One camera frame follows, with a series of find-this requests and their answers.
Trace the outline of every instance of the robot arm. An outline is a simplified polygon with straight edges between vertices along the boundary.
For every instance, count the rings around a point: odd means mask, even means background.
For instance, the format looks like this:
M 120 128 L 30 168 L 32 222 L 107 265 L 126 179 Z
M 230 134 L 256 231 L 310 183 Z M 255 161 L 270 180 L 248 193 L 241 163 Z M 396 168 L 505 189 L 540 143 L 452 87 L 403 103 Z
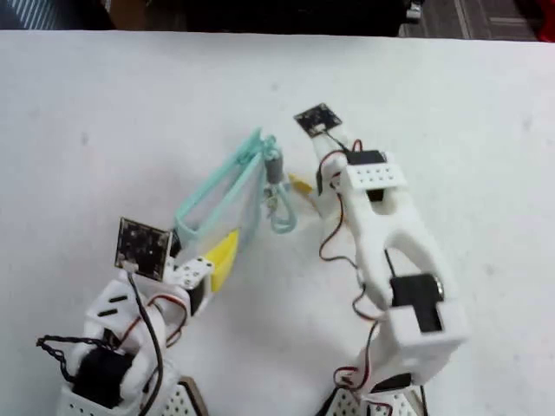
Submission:
M 335 193 L 341 194 L 355 239 L 357 273 L 365 295 L 382 310 L 379 330 L 358 357 L 352 385 L 362 394 L 423 385 L 468 337 L 453 274 L 391 153 L 350 151 L 341 121 L 325 105 L 296 120 L 321 161 L 315 205 L 329 218 L 339 208 Z M 389 248 L 401 251 L 420 273 L 397 276 Z

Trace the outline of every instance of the tabletop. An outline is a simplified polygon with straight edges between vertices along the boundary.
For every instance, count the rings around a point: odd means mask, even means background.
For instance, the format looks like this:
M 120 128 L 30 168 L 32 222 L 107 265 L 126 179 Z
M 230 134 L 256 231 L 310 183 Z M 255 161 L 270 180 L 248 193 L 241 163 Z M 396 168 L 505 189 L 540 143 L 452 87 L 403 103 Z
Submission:
M 120 216 L 162 228 L 255 127 L 313 179 L 293 115 L 326 102 L 395 153 L 451 263 L 471 340 L 427 385 L 430 414 L 555 407 L 555 46 L 332 36 L 0 32 L 0 413 L 49 414 L 43 334 L 79 335 Z M 323 225 L 253 244 L 172 358 L 212 415 L 310 415 L 368 328 Z M 343 230 L 330 251 L 354 252 Z

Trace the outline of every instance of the white plastic bracket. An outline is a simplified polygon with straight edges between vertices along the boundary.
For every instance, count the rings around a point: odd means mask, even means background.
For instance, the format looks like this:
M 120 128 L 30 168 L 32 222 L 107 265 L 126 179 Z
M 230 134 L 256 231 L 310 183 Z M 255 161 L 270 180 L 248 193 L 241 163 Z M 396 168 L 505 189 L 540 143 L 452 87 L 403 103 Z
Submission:
M 204 257 L 196 257 L 168 273 L 164 282 L 177 284 L 186 290 L 191 290 L 199 286 L 203 279 L 209 278 L 213 272 L 214 265 L 212 262 Z
M 401 168 L 394 163 L 347 165 L 345 172 L 350 186 L 357 190 L 371 191 L 407 184 Z

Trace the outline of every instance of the wire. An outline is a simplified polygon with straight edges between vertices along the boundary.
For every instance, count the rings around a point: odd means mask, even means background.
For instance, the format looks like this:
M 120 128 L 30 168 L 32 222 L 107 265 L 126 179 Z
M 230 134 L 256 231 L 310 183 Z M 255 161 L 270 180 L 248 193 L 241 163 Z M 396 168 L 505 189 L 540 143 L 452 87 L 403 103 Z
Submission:
M 369 322 L 373 322 L 375 320 L 377 320 L 377 317 L 375 316 L 370 316 L 370 315 L 366 315 L 365 313 L 361 312 L 356 305 L 361 301 L 361 299 L 364 297 L 364 293 L 366 292 L 366 284 L 363 283 L 362 284 L 362 292 L 359 296 L 357 296 L 353 302 L 351 303 L 353 310 L 355 311 L 355 313 L 361 317 L 364 321 L 369 321 Z
M 361 152 L 362 151 L 362 140 L 356 139 L 355 143 L 353 143 L 353 148 L 351 152 Z
M 337 380 L 336 380 L 337 373 L 339 371 L 350 370 L 352 368 L 352 367 L 339 367 L 334 372 L 334 382 L 336 383 L 337 387 L 343 387 L 343 388 L 346 388 L 347 390 L 350 390 L 351 392 L 356 392 L 357 390 L 360 390 L 368 381 L 368 378 L 370 376 L 370 358 L 369 358 L 370 343 L 372 342 L 372 336 L 374 335 L 374 332 L 378 326 L 378 323 L 379 321 L 374 321 L 374 324 L 372 325 L 372 328 L 370 328 L 370 331 L 368 333 L 368 340 L 366 341 L 366 347 L 364 348 L 364 375 L 362 376 L 361 382 L 358 384 L 358 386 L 355 386 L 355 387 L 352 386 L 352 382 L 350 380 L 348 382 L 345 380 L 342 380 L 342 382 L 345 384 L 337 383 Z
M 156 338 L 156 333 L 154 332 L 153 324 L 150 322 L 150 317 L 145 310 L 142 302 L 140 301 L 139 290 L 137 290 L 137 286 L 133 280 L 133 273 L 131 271 L 127 272 L 127 279 L 129 284 L 133 288 L 133 292 L 135 293 L 135 301 L 137 302 L 137 306 L 139 307 L 139 313 L 142 317 L 142 320 L 147 325 L 148 333 L 152 338 L 153 345 L 154 345 L 154 352 L 156 353 L 156 365 L 158 366 L 158 379 L 156 380 L 156 384 L 154 385 L 153 392 L 148 397 L 147 403 L 141 408 L 138 416 L 145 416 L 150 408 L 152 407 L 154 401 L 156 400 L 156 396 L 158 396 L 158 392 L 160 391 L 160 387 L 162 385 L 162 379 L 164 377 L 164 362 L 162 361 L 162 352 L 160 351 L 160 344 L 158 343 L 158 339 Z
M 148 301 L 147 306 L 151 306 L 152 304 L 155 304 L 154 301 L 156 301 L 157 299 L 165 299 L 165 300 L 167 300 L 171 303 L 175 303 L 176 305 L 183 308 L 183 319 L 181 320 L 180 325 L 166 338 L 166 343 L 168 343 L 172 338 L 174 338 L 174 336 L 176 336 L 179 332 L 181 332 L 181 329 L 185 326 L 185 323 L 186 323 L 186 320 L 187 320 L 187 317 L 188 317 L 187 307 L 177 297 L 173 297 L 173 296 L 165 295 L 165 294 L 160 294 L 160 295 L 156 295 L 156 296 L 152 297 Z M 133 328 L 135 328 L 135 326 L 139 322 L 140 322 L 140 316 L 137 317 L 133 322 L 131 322 L 131 325 L 129 325 L 129 327 L 127 327 L 126 331 L 123 333 L 123 336 L 121 337 L 120 345 L 123 344 L 123 342 L 129 337 L 129 334 L 131 333 Z
M 330 242 L 330 240 L 336 236 L 336 234 L 339 232 L 339 230 L 341 229 L 341 226 L 343 225 L 343 220 L 345 217 L 345 213 L 344 213 L 344 209 L 343 209 L 343 199 L 341 197 L 341 194 L 337 194 L 337 198 L 339 199 L 339 206 L 341 208 L 341 214 L 339 215 L 339 222 L 337 223 L 336 228 L 322 241 L 322 243 L 320 244 L 320 250 L 318 250 L 318 255 L 320 256 L 320 258 L 322 260 L 324 260 L 325 262 L 335 262 L 336 260 L 345 260 L 346 262 L 349 262 L 349 264 L 351 266 L 353 266 L 353 268 L 355 268 L 355 270 L 358 269 L 358 267 L 356 266 L 356 263 L 353 262 L 350 258 L 348 258 L 347 256 L 333 256 L 333 257 L 325 257 L 322 252 L 323 252 L 323 248 L 326 246 L 327 243 Z
M 388 416 L 393 415 L 393 407 L 389 403 L 383 403 L 381 401 L 370 401 L 369 400 L 369 404 L 374 405 L 374 406 L 384 406 L 385 408 L 388 409 Z
M 385 253 L 385 258 L 388 261 L 389 270 L 391 270 L 391 276 L 397 277 L 397 275 L 395 274 L 395 269 L 393 268 L 393 264 L 391 263 L 391 258 L 389 258 L 388 249 L 383 249 L 383 252 Z
M 344 145 L 341 141 L 339 141 L 338 139 L 336 139 L 335 137 L 333 137 L 330 133 L 328 133 L 327 130 L 325 130 L 323 133 L 324 133 L 326 136 L 328 136 L 330 139 L 332 139 L 333 141 L 335 141 L 335 142 L 337 143 L 337 145 L 338 145 L 339 147 L 341 147 L 342 150 L 343 150 L 345 153 L 348 153 L 348 152 L 349 152 L 349 149 L 348 149 L 347 147 L 345 147 L 345 145 Z
M 420 396 L 422 400 L 422 409 L 424 410 L 424 416 L 428 416 L 428 403 L 426 402 L 426 392 L 424 391 L 424 386 L 420 386 Z
M 110 350 L 112 349 L 112 347 L 109 345 L 109 343 L 107 341 L 99 340 L 97 338 L 84 338 L 84 337 L 77 337 L 77 336 L 45 335 L 45 336 L 39 338 L 38 340 L 36 340 L 36 346 L 37 347 L 42 348 L 44 351 L 46 351 L 48 354 L 50 354 L 57 361 L 60 362 L 60 371 L 62 372 L 62 376 L 69 383 L 74 383 L 75 382 L 75 376 L 71 375 L 68 372 L 66 357 L 65 357 L 63 351 L 61 351 L 61 349 L 52 348 L 50 345 L 48 345 L 47 342 L 49 342 L 49 341 L 70 342 L 70 343 L 74 343 L 74 344 L 83 343 L 83 344 L 88 344 L 88 345 L 96 345 L 99 348 L 105 348 L 105 349 L 110 349 Z

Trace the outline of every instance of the yellow piece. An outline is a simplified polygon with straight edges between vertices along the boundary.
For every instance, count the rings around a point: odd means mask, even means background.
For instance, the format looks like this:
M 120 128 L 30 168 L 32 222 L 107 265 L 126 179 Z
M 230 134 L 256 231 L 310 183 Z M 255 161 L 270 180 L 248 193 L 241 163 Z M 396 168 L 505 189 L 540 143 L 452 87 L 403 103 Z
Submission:
M 295 188 L 295 191 L 299 192 L 305 197 L 308 197 L 309 194 L 313 191 L 312 186 L 304 182 L 302 179 L 300 179 L 297 175 L 294 175 L 293 173 L 289 174 L 289 181 L 291 182 L 291 185 L 293 186 L 293 188 Z
M 217 292 L 232 271 L 239 242 L 239 231 L 230 232 L 216 247 L 208 251 L 204 258 L 214 264 L 212 292 Z

